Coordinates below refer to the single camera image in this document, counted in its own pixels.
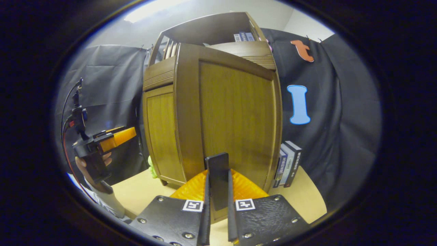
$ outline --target book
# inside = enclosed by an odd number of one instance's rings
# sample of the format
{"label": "book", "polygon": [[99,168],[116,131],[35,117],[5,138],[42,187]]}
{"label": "book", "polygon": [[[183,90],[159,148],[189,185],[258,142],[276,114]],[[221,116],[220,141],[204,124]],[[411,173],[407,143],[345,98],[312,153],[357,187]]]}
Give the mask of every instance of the book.
{"label": "book", "polygon": [[279,183],[281,182],[282,179],[282,175],[284,173],[286,162],[287,162],[287,154],[284,153],[282,150],[279,150],[279,160],[277,163],[277,170],[276,170],[276,175],[274,177],[273,188],[277,188],[279,186]]}
{"label": "book", "polygon": [[246,32],[247,41],[255,41],[251,32]]}
{"label": "book", "polygon": [[281,150],[287,154],[287,162],[285,164],[284,174],[282,175],[281,182],[279,183],[279,185],[284,185],[285,181],[287,181],[288,175],[290,174],[291,164],[293,163],[295,153],[285,144],[281,144]]}
{"label": "book", "polygon": [[240,32],[240,37],[242,41],[247,41],[247,36],[245,32]]}
{"label": "book", "polygon": [[240,34],[234,34],[235,42],[241,42]]}
{"label": "book", "polygon": [[298,170],[299,163],[302,162],[302,149],[299,146],[292,143],[291,141],[285,141],[285,145],[288,149],[293,151],[295,154],[295,156],[293,158],[293,162],[291,164],[290,173],[289,173],[288,178],[284,184],[284,187],[290,187],[291,183],[293,182],[293,180],[296,176],[296,172]]}

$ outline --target table surface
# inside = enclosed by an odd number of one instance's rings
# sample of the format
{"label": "table surface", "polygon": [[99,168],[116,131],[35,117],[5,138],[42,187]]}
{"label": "table surface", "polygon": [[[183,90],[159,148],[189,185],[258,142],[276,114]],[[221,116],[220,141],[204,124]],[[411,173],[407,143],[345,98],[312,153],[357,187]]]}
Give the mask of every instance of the table surface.
{"label": "table surface", "polygon": [[[116,198],[126,208],[126,215],[135,218],[152,199],[158,195],[170,196],[178,188],[173,184],[163,186],[159,179],[153,179],[150,170],[143,171],[129,179],[112,185]],[[271,188],[269,195],[280,194],[302,216],[307,223],[326,214],[326,205],[305,170],[299,166],[291,186]],[[228,242],[228,220],[211,225],[210,243],[214,245],[232,246]]]}

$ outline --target book spine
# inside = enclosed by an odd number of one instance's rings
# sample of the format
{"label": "book spine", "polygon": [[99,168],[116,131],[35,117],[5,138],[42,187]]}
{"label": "book spine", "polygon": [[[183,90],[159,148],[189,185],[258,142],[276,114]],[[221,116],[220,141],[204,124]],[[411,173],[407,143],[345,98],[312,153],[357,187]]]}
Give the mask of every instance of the book spine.
{"label": "book spine", "polygon": [[284,173],[285,163],[287,162],[287,154],[281,153],[279,157],[279,162],[277,166],[276,175],[274,178],[273,188],[277,188],[282,179],[282,174]]}
{"label": "book spine", "polygon": [[255,41],[251,32],[246,32],[246,37],[248,41]]}
{"label": "book spine", "polygon": [[284,187],[290,187],[291,183],[295,179],[296,172],[297,172],[298,167],[299,167],[299,162],[301,161],[301,155],[302,155],[302,150],[296,151],[295,159],[293,160],[292,169],[291,169],[290,175],[287,178],[287,181],[285,181]]}
{"label": "book spine", "polygon": [[234,34],[235,42],[241,42],[240,34]]}
{"label": "book spine", "polygon": [[245,32],[240,32],[240,36],[242,41],[247,41],[247,36]]}
{"label": "book spine", "polygon": [[281,179],[280,185],[285,184],[285,182],[287,181],[287,177],[288,177],[288,175],[290,174],[290,171],[291,171],[291,164],[292,164],[293,159],[295,157],[294,152],[291,151],[288,148],[284,149],[284,152],[287,154],[287,164],[285,166],[284,174],[282,175],[282,179]]}

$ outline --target orange foam pad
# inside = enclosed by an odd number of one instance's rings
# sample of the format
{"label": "orange foam pad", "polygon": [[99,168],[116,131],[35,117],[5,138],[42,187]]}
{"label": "orange foam pad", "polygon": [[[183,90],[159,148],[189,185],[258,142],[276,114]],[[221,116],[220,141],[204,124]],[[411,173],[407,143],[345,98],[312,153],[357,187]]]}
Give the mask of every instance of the orange foam pad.
{"label": "orange foam pad", "polygon": [[[234,191],[234,202],[235,200],[241,199],[256,199],[262,197],[268,197],[269,195],[263,191],[259,186],[250,179],[246,178],[243,174],[231,169],[232,172],[232,183]],[[204,200],[205,197],[205,180],[208,170],[205,170],[183,186],[179,187],[170,197],[184,200]]]}
{"label": "orange foam pad", "polygon": [[102,147],[103,152],[106,152],[125,143],[127,140],[132,139],[135,136],[135,127],[131,127],[126,130],[114,133],[114,137],[101,141],[100,146]]}

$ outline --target black fabric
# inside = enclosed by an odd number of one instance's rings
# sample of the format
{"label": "black fabric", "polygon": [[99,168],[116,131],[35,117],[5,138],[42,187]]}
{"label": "black fabric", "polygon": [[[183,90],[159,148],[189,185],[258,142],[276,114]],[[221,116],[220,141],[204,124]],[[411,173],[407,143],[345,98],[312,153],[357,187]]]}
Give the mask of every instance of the black fabric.
{"label": "black fabric", "polygon": [[[262,31],[273,49],[281,84],[282,141],[290,140],[303,149],[300,165],[331,211],[351,198],[375,159],[382,126],[375,81],[336,35],[323,45],[288,32]],[[299,56],[293,40],[310,48],[314,62]],[[290,123],[289,85],[308,89],[308,124]]]}
{"label": "black fabric", "polygon": [[382,133],[377,79],[339,35],[321,43],[341,84],[340,173],[327,204],[345,202],[372,168]]}
{"label": "black fabric", "polygon": [[[112,176],[105,181],[112,185],[147,169],[148,164],[140,155],[137,117],[145,57],[146,49],[119,45],[94,46],[84,49],[67,66],[64,79],[60,82],[54,118],[55,136],[59,136],[56,145],[66,170],[69,168],[62,156],[60,138],[62,106],[68,91],[81,77],[80,104],[88,112],[88,135],[120,126],[137,127],[137,137],[112,151],[113,161],[108,166]],[[64,120],[71,114],[71,108],[70,97],[64,111]],[[80,182],[87,186],[76,167],[71,148],[78,137],[73,129],[69,129],[66,133],[66,149],[73,170],[79,174]]]}

